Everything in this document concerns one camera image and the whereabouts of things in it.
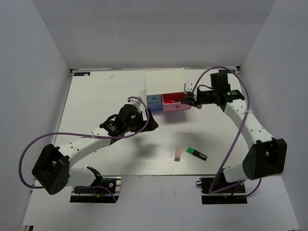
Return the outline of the pink drawer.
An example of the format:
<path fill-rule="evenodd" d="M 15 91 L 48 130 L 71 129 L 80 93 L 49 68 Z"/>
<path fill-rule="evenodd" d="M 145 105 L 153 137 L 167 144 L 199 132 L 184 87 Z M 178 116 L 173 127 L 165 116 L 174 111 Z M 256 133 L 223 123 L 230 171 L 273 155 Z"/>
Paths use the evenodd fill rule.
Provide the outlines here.
<path fill-rule="evenodd" d="M 186 94 L 184 92 L 176 92 L 176 93 L 169 93 L 162 95 L 162 102 L 163 102 L 163 112 L 173 112 L 173 111 L 182 111 L 182 110 L 189 110 L 191 106 L 181 103 L 170 103 L 165 104 L 164 101 L 166 99 L 179 99 L 184 100 L 186 98 Z"/>

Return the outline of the light blue small drawer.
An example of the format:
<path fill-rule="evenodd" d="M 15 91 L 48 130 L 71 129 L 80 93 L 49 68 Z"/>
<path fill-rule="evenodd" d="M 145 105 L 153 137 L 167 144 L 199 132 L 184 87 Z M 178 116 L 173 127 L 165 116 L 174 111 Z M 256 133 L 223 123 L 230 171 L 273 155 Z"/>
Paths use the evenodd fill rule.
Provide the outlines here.
<path fill-rule="evenodd" d="M 147 103 L 161 103 L 162 96 L 161 94 L 156 95 L 147 95 Z"/>

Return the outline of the orange capped black highlighter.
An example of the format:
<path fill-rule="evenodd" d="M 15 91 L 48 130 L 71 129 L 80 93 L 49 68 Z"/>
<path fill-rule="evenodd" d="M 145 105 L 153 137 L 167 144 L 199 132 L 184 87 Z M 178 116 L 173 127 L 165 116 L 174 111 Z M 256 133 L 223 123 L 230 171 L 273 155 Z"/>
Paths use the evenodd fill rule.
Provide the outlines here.
<path fill-rule="evenodd" d="M 181 102 L 181 100 L 179 100 L 179 99 L 166 99 L 166 100 L 164 101 L 165 104 L 180 103 L 180 102 Z"/>

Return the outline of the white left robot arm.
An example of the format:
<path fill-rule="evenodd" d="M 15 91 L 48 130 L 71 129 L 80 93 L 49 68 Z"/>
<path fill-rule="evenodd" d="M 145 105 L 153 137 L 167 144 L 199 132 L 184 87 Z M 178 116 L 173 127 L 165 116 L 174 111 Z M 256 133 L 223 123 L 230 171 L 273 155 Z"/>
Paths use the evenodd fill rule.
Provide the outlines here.
<path fill-rule="evenodd" d="M 110 116 L 89 137 L 61 146 L 46 145 L 36 161 L 32 175 L 50 195 L 64 187 L 73 186 L 97 192 L 102 186 L 102 176 L 93 167 L 73 166 L 89 154 L 112 145 L 128 133 L 153 131 L 158 128 L 152 114 L 143 119 L 137 104 L 125 104 L 118 114 Z"/>

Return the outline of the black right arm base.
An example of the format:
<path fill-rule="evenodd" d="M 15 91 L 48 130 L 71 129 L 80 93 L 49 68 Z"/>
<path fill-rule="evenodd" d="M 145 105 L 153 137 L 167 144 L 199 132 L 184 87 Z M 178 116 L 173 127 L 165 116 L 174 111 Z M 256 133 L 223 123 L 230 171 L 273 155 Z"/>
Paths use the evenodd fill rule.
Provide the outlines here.
<path fill-rule="evenodd" d="M 235 205 L 247 204 L 246 190 L 243 183 L 222 192 L 209 192 L 213 177 L 200 178 L 196 186 L 201 189 L 203 205 Z"/>

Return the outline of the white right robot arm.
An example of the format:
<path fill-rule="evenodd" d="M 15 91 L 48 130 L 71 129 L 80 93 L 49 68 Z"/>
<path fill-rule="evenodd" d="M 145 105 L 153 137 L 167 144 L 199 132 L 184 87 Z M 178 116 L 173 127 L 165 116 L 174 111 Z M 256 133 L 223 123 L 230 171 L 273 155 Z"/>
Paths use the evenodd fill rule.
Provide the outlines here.
<path fill-rule="evenodd" d="M 227 73 L 210 75 L 210 90 L 193 91 L 190 82 L 184 84 L 186 98 L 182 104 L 200 109 L 205 104 L 215 104 L 234 122 L 244 137 L 248 153 L 244 160 L 235 166 L 219 171 L 217 185 L 223 192 L 230 191 L 235 182 L 255 180 L 284 171 L 287 144 L 284 139 L 276 139 L 247 109 L 248 97 L 239 90 L 232 90 Z"/>

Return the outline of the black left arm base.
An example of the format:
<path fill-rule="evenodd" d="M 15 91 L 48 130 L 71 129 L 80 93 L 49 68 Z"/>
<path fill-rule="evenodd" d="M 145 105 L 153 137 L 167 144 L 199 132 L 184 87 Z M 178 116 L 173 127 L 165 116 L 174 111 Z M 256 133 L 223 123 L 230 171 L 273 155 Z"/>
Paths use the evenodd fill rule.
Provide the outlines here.
<path fill-rule="evenodd" d="M 114 204 L 120 196 L 122 177 L 102 177 L 90 186 L 73 187 L 71 203 Z"/>

